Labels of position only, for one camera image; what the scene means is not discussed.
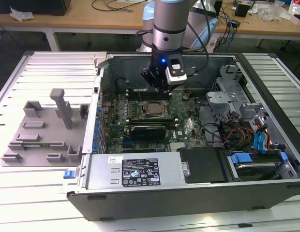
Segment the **workbench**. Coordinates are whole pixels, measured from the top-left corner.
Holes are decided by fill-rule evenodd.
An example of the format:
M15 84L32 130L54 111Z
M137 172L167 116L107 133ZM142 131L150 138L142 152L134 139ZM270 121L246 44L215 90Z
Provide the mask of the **workbench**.
M54 107L52 88L63 88L72 108L90 103L96 70L94 52L35 52L23 56L0 92L0 157L22 118L26 101ZM244 54L300 132L300 83L278 58ZM99 54L103 61L106 52ZM248 86L253 97L254 89ZM28 231L205 231L300 230L300 195L271 209L89 222L66 199L66 167L0 166L0 232ZM70 179L69 184L76 184Z
M230 0L224 0L223 7ZM51 51L60 51L56 32L75 33L108 33L108 34L135 34L142 29L142 15L144 3L132 6L133 12L101 12L91 7L92 0L72 0L70 9L65 16L51 16L35 14L35 19L19 22L9 14L0 14L0 24L11 31L41 31L46 34ZM127 3L115 2L114 7L123 7ZM102 1L97 1L95 7L107 9ZM262 22L258 14L247 14L245 18L234 16L231 6L225 12L232 18L241 22L235 35L238 38L251 39L279 39L300 40L300 26L289 20L280 22ZM225 32L226 25L223 20L215 29L214 38Z

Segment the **blue cable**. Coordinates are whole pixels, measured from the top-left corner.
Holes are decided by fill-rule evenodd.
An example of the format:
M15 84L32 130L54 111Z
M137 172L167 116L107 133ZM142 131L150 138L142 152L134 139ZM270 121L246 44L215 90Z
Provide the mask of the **blue cable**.
M231 20L230 20L230 18L227 18L228 19L228 21L229 21L229 25L230 25L230 27L231 27L231 29L233 28L232 27L232 22L231 22ZM225 47L225 49L224 49L224 53L225 52L227 52L227 50L228 50L228 48L229 48L229 46L230 46L230 44L231 44L231 42L232 42L232 38L233 38L233 36L231 36L230 38L229 38L229 42L228 42L228 45Z
M223 17L223 16L219 16L219 17L228 20L229 25L230 25L230 28L232 29L232 22L231 22L231 20L230 20L229 17ZM228 33L228 35L227 35L228 39L226 40L226 41L228 42L228 44L227 44L227 46L226 46L224 52L227 52L227 50L228 50L228 48L229 48L229 46L230 46L230 44L231 44L231 42L232 42L233 36L230 36L231 34L232 34L232 32L229 31L229 33Z

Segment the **warning label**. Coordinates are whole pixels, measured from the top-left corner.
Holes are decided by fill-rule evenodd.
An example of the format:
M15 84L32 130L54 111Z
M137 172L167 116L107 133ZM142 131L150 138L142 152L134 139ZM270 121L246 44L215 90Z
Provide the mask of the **warning label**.
M124 187L160 185L158 159L123 159L122 185Z

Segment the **motherboard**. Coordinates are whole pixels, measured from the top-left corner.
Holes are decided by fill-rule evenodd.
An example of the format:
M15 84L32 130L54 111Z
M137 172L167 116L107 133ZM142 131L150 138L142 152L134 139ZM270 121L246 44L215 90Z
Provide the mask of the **motherboard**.
M174 91L167 100L130 100L104 92L102 120L106 152L111 154L176 151L207 145L197 121L201 97Z

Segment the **floor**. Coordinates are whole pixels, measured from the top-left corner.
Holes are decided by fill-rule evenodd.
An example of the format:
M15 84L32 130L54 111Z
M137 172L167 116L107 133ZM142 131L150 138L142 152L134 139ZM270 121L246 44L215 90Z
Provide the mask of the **floor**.
M41 32L4 32L0 41L0 90L16 67L24 51L50 51L48 42ZM8 35L10 33L20 45ZM57 33L62 51L135 51L141 45L141 38L135 35L91 34L88 43L87 34ZM286 41L265 40L261 48L256 48L256 39L239 39L231 43L228 52L276 53L292 71L300 62L300 41L291 42L285 51L280 48ZM300 79L300 66L295 71Z

